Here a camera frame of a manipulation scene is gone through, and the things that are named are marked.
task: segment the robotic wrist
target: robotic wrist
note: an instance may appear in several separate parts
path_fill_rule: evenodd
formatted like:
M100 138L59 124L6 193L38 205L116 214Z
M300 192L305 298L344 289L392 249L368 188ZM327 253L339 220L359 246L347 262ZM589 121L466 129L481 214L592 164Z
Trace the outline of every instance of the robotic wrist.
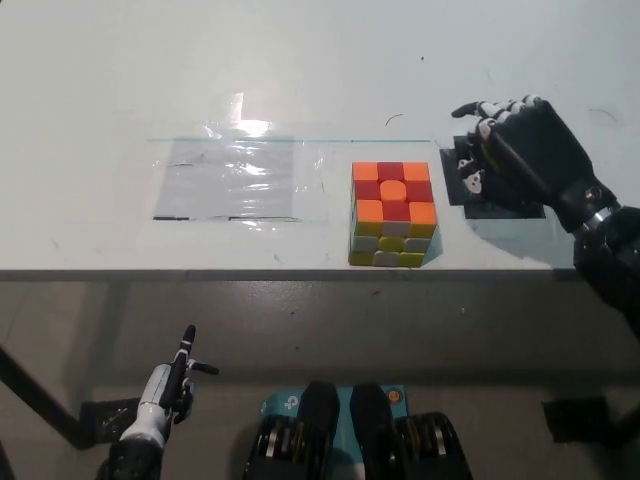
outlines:
M549 202L567 233L576 238L593 231L620 209L616 196L597 178L576 179Z
M611 209L577 236L574 264L609 306L622 312L640 338L640 210Z

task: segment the robotic hand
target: robotic hand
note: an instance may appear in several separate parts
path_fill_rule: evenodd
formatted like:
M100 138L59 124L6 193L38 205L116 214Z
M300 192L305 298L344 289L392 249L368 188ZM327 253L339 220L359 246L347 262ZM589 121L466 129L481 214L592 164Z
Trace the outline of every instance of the robotic hand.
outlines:
M454 118L480 117L467 134L471 160L458 170L467 189L506 208L551 207L575 237L574 265L640 339L640 210L621 207L589 156L549 102L535 95L474 102Z
M135 422L109 450L98 480L159 480L171 420L177 425L191 413L195 385L187 373L217 375L218 369L189 358L196 327L187 327L173 362L158 365L142 393Z

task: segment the floor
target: floor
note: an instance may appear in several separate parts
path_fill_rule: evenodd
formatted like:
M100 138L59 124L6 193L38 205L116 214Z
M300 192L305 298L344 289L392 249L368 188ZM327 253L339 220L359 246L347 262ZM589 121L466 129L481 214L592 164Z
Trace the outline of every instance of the floor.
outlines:
M640 345L577 282L0 284L0 341L73 412L139 395L188 323L221 375L196 378L163 478L240 478L261 401L310 379L406 384L476 479L640 478L640 443L559 445L545 425L543 401L604 394L621 415L640 398ZM4 387L0 405L18 479L93 478L105 447L74 451Z

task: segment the clear plastic sheet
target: clear plastic sheet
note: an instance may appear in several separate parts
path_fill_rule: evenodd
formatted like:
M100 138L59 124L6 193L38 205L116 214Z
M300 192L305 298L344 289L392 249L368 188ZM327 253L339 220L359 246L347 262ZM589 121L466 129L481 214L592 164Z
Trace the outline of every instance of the clear plastic sheet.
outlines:
M207 123L202 131L173 140L155 219L295 220L293 137L261 120ZM311 156L306 167L317 168L321 158Z

